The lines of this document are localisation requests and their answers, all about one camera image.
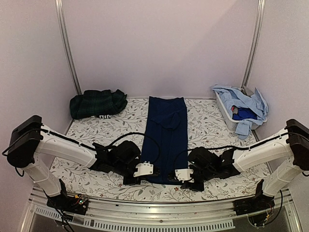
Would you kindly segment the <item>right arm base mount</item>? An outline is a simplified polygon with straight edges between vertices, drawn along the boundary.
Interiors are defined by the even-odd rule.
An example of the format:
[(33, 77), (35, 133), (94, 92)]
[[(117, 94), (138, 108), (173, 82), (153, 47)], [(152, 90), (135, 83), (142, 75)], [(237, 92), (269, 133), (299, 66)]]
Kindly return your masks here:
[(256, 227), (265, 226), (270, 218), (274, 203), (274, 196), (269, 197), (263, 191), (264, 180), (261, 180), (255, 190), (255, 195), (249, 198), (233, 201), (233, 210), (236, 215), (245, 215), (261, 210), (270, 209), (270, 213), (262, 213), (249, 217), (249, 222)]

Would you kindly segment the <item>navy blue t-shirt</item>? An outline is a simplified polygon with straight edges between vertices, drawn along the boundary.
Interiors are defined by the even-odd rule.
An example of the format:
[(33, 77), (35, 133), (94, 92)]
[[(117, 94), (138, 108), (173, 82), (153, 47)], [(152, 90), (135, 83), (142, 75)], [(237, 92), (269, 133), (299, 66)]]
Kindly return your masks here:
[(149, 161), (160, 170), (147, 181), (163, 185), (180, 185), (171, 173), (188, 167), (188, 119), (184, 98), (149, 98), (141, 161)]

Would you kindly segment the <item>right robot arm white sleeves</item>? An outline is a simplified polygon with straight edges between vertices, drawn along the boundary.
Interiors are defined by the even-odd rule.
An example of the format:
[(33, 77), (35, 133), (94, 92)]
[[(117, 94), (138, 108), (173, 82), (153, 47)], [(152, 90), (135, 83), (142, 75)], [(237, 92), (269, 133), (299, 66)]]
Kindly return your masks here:
[(285, 161), (263, 183), (266, 196), (275, 196), (297, 175), (309, 169), (309, 129), (295, 119), (285, 128), (250, 147), (224, 146), (216, 155), (211, 148), (194, 148), (189, 156), (189, 168), (204, 182), (214, 178), (227, 179), (256, 165), (285, 158)]

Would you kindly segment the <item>robot arm white sleeves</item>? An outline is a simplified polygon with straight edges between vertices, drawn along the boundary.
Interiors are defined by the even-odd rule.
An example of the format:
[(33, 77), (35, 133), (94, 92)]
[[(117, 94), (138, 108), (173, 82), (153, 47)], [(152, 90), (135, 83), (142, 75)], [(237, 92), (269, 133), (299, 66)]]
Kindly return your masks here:
[(132, 141), (119, 145), (85, 145), (66, 137), (42, 123), (42, 117), (33, 115), (16, 127), (9, 146), (2, 152), (10, 165), (26, 172), (50, 197), (64, 193), (64, 184), (57, 179), (41, 159), (41, 155), (73, 161), (97, 172), (114, 172), (133, 177), (140, 161), (140, 149)]
[(189, 168), (204, 182), (214, 178), (227, 179), (256, 165), (285, 158), (285, 161), (263, 183), (266, 196), (275, 196), (297, 175), (309, 169), (309, 129), (295, 119), (285, 128), (250, 147), (224, 146), (216, 155), (211, 148), (194, 148), (189, 156)]

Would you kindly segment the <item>left robot arm white sleeves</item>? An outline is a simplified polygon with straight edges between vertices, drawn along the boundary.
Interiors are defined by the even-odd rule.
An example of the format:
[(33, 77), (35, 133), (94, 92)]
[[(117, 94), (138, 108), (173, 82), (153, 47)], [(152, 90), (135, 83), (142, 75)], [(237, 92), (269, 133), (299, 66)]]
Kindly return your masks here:
[(42, 123), (42, 117), (33, 115), (16, 127), (9, 146), (2, 152), (10, 165), (26, 172), (50, 197), (64, 193), (64, 184), (57, 179), (41, 159), (41, 155), (73, 161), (97, 172), (114, 172), (133, 177), (140, 161), (140, 149), (132, 141), (119, 145), (85, 145), (66, 137)]

